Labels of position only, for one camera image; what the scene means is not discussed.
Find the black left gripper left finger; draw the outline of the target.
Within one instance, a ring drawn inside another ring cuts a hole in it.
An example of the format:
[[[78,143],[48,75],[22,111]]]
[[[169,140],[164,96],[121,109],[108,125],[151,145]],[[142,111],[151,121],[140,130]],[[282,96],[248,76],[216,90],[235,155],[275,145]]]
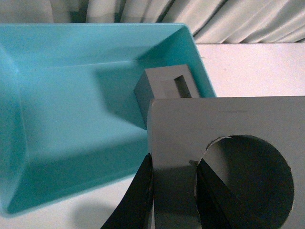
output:
[[[153,164],[147,154],[125,195],[103,229],[150,229],[153,214]]]

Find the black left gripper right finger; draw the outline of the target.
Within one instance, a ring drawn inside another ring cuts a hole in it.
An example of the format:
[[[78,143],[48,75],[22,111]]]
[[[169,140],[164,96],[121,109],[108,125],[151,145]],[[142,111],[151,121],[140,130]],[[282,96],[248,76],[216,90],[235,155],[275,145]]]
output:
[[[203,159],[197,165],[196,204],[203,229],[265,229]]]

